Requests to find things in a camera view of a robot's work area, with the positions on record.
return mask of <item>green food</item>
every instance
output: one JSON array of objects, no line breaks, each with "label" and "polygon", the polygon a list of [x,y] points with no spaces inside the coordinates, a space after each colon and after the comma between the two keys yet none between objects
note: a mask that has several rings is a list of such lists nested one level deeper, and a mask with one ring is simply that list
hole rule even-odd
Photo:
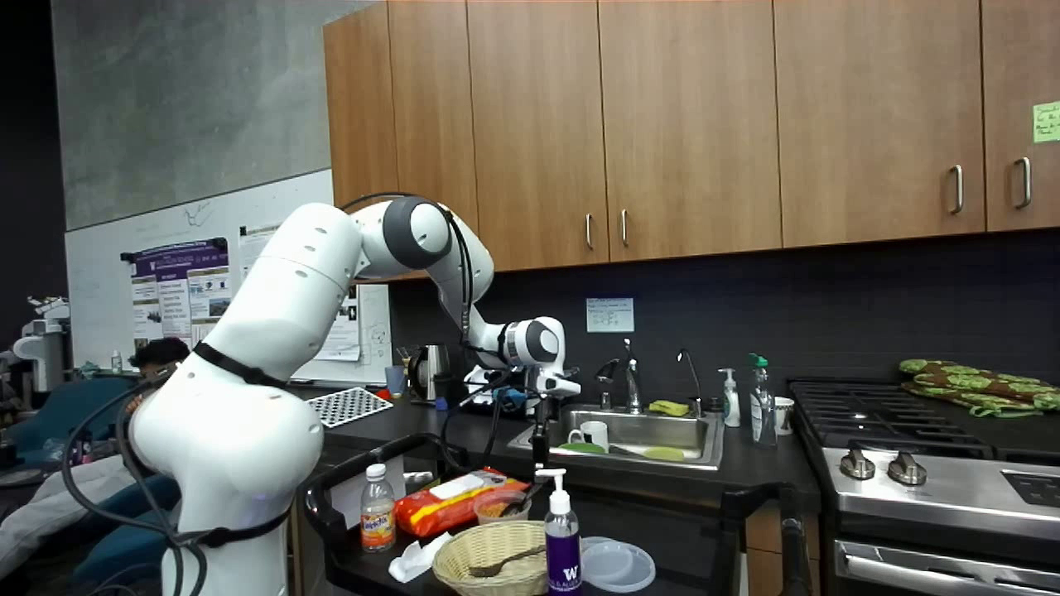
[{"label": "green food", "polygon": [[648,458],[648,460],[685,460],[685,451],[675,451],[675,447],[645,447],[642,458]]},{"label": "green food", "polygon": [[652,402],[648,402],[648,413],[685,417],[685,413],[690,413],[690,402],[680,402],[680,399],[652,399]]},{"label": "green food", "polygon": [[909,395],[955,399],[975,417],[1045,417],[1046,410],[1060,410],[1060,386],[1045,383],[1040,378],[1002,374],[940,358],[904,358],[897,362],[897,370]]}]

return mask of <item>spray bottle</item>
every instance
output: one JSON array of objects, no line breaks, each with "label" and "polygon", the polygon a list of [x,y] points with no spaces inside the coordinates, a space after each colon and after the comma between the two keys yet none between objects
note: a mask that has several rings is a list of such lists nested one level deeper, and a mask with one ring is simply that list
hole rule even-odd
[{"label": "spray bottle", "polygon": [[553,476],[550,514],[542,519],[550,593],[576,593],[582,584],[579,524],[562,488],[562,466],[538,466],[538,476]]},{"label": "spray bottle", "polygon": [[776,398],[767,389],[767,358],[751,355],[756,380],[751,380],[751,443],[776,447]]}]

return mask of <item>soap dispenser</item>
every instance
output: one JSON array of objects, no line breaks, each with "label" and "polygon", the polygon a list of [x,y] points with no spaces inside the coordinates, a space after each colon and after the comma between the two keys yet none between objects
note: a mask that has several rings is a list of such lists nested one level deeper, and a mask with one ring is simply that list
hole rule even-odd
[{"label": "soap dispenser", "polygon": [[538,476],[553,476],[550,514],[542,519],[550,593],[576,593],[582,584],[579,524],[569,508],[562,466],[538,466]]},{"label": "soap dispenser", "polygon": [[727,383],[722,383],[722,389],[727,389],[727,428],[738,428],[738,389],[737,389],[732,366],[719,366],[719,374],[727,378]]}]

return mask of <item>upper cabinet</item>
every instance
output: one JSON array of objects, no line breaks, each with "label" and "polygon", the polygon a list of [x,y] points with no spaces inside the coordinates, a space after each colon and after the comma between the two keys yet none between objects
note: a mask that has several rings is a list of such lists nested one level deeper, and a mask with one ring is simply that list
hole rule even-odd
[{"label": "upper cabinet", "polygon": [[773,0],[599,0],[608,257],[777,243]]},{"label": "upper cabinet", "polygon": [[389,2],[326,25],[334,206],[398,188]]},{"label": "upper cabinet", "polygon": [[468,24],[496,267],[605,261],[597,2],[468,0]]},{"label": "upper cabinet", "polygon": [[478,225],[465,0],[389,0],[326,30],[334,200],[419,190]]},{"label": "upper cabinet", "polygon": [[785,243],[984,232],[979,2],[777,0]]},{"label": "upper cabinet", "polygon": [[1060,2],[984,0],[991,232],[1060,225],[1057,25]]},{"label": "upper cabinet", "polygon": [[334,200],[501,270],[1060,225],[1060,0],[380,0],[326,30]]}]

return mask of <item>cabinet handle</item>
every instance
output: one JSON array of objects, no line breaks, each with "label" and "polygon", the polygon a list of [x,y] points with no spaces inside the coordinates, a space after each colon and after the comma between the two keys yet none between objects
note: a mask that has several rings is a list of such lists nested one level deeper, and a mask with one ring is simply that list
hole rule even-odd
[{"label": "cabinet handle", "polygon": [[955,164],[955,207],[951,216],[964,210],[964,164]]},{"label": "cabinet handle", "polygon": [[588,210],[588,248],[592,251],[592,210]]},{"label": "cabinet handle", "polygon": [[1018,163],[1021,167],[1023,167],[1023,199],[1018,200],[1018,207],[1027,207],[1031,206],[1031,199],[1032,199],[1032,186],[1031,186],[1031,177],[1032,177],[1032,172],[1031,172],[1031,156],[1021,156],[1021,163]]},{"label": "cabinet handle", "polygon": [[620,207],[620,237],[628,243],[628,207]]}]

